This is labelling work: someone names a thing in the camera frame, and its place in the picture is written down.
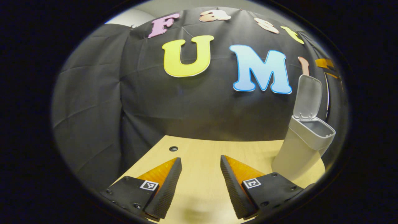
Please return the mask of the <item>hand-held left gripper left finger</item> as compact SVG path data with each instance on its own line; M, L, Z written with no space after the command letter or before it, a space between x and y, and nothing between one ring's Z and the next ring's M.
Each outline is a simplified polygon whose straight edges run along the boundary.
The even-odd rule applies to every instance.
M131 214L159 221L170 208L181 171L181 158L175 157L137 178L125 175L100 194Z

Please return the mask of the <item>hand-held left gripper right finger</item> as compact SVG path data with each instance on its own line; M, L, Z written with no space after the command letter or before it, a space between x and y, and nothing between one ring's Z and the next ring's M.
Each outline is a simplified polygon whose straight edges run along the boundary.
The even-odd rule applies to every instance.
M238 219L272 216L305 192L277 172L264 174L230 156L220 157L220 168Z

